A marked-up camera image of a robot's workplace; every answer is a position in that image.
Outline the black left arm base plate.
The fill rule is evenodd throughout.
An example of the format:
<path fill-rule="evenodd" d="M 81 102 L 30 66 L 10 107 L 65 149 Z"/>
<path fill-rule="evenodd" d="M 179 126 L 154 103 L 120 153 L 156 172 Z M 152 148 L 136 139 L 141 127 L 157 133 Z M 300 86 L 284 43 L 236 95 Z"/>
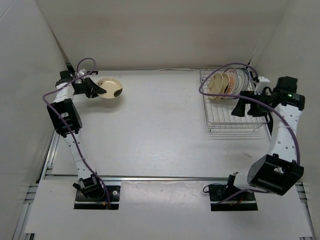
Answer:
<path fill-rule="evenodd" d="M 108 205 L 108 197 L 104 189 L 95 191 L 92 194 L 84 195 L 79 189 L 76 190 L 74 206 L 75 210 L 118 210 L 120 205 L 121 186 L 107 185 L 110 205 Z"/>

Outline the white plate with green rings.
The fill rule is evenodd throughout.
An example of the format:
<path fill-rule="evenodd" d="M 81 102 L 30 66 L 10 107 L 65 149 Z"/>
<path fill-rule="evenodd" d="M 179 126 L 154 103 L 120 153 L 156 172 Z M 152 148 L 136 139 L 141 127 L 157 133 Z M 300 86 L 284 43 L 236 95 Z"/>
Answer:
<path fill-rule="evenodd" d="M 246 76 L 245 76 L 245 72 L 242 69 L 236 68 L 236 71 L 237 71 L 237 84 L 233 93 L 235 95 L 238 95 L 245 87 Z"/>

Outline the white plate with orange sunburst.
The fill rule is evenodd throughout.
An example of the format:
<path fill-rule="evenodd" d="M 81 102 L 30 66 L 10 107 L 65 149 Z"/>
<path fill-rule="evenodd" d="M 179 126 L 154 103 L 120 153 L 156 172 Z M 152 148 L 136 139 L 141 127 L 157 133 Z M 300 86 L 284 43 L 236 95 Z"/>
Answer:
<path fill-rule="evenodd" d="M 228 87 L 225 90 L 225 94 L 227 95 L 232 95 L 234 91 L 236 90 L 237 87 L 237 82 L 238 82 L 238 73 L 235 68 L 228 68 L 224 71 L 228 75 Z"/>

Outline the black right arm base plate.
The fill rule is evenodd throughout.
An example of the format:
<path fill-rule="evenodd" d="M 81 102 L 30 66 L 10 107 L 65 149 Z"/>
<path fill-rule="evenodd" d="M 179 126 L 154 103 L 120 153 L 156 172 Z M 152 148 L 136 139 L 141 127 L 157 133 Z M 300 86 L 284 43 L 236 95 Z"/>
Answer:
<path fill-rule="evenodd" d="M 205 185 L 202 192 L 209 194 L 212 212 L 258 211 L 253 192 L 241 191 L 238 188 L 219 183 Z"/>

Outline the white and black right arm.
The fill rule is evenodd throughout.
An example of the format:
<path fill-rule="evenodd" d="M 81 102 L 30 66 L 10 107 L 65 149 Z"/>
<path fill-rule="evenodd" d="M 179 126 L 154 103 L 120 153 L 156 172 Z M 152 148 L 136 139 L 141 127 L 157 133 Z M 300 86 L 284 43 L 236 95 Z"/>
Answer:
<path fill-rule="evenodd" d="M 230 200 L 238 199 L 243 190 L 283 196 L 303 176 L 296 133 L 305 108 L 305 96 L 297 93 L 297 82 L 294 77 L 280 77 L 267 94 L 270 80 L 259 76 L 253 91 L 240 92 L 231 114 L 262 117 L 272 113 L 273 125 L 267 153 L 246 173 L 229 175 L 224 193 Z"/>

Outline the cream bowl with green spot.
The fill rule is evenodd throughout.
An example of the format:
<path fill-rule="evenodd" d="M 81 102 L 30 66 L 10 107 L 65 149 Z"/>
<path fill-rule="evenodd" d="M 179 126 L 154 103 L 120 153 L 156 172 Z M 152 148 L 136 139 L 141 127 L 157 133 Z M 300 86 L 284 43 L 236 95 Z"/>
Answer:
<path fill-rule="evenodd" d="M 229 75 L 227 73 L 221 73 L 222 75 L 222 88 L 220 90 L 220 94 L 224 95 L 229 87 Z"/>

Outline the cream bowl with red stamp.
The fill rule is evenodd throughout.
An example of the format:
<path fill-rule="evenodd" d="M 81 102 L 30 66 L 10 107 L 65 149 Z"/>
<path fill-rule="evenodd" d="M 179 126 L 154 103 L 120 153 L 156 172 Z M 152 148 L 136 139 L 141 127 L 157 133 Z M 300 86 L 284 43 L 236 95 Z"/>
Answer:
<path fill-rule="evenodd" d="M 223 87 L 223 76 L 221 73 L 215 73 L 208 83 L 207 93 L 212 94 L 220 94 Z"/>

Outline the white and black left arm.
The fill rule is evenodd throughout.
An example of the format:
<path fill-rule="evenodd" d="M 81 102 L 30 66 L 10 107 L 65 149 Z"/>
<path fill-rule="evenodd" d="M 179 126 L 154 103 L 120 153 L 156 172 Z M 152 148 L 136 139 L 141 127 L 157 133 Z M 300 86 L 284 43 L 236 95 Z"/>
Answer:
<path fill-rule="evenodd" d="M 84 77 L 85 70 L 80 72 L 80 79 L 74 73 L 63 70 L 60 80 L 56 82 L 56 97 L 47 105 L 47 111 L 53 127 L 58 135 L 66 142 L 77 168 L 78 182 L 73 187 L 80 191 L 84 197 L 94 201 L 100 201 L 106 195 L 106 188 L 103 186 L 97 172 L 86 162 L 81 152 L 80 136 L 83 127 L 80 115 L 73 103 L 75 95 L 85 95 L 87 98 L 96 98 L 98 94 L 107 91 L 99 87 L 89 77 Z"/>

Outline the cream bowl with black calligraphy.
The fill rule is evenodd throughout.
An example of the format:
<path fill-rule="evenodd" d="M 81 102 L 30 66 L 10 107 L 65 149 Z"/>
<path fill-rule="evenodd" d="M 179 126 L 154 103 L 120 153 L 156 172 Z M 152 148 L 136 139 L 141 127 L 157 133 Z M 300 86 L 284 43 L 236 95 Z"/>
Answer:
<path fill-rule="evenodd" d="M 96 84 L 103 90 L 105 90 L 105 93 L 98 93 L 97 95 L 99 97 L 102 97 L 104 99 L 114 99 L 118 97 L 122 91 L 123 86 L 121 83 L 113 78 L 103 78 L 96 82 Z"/>

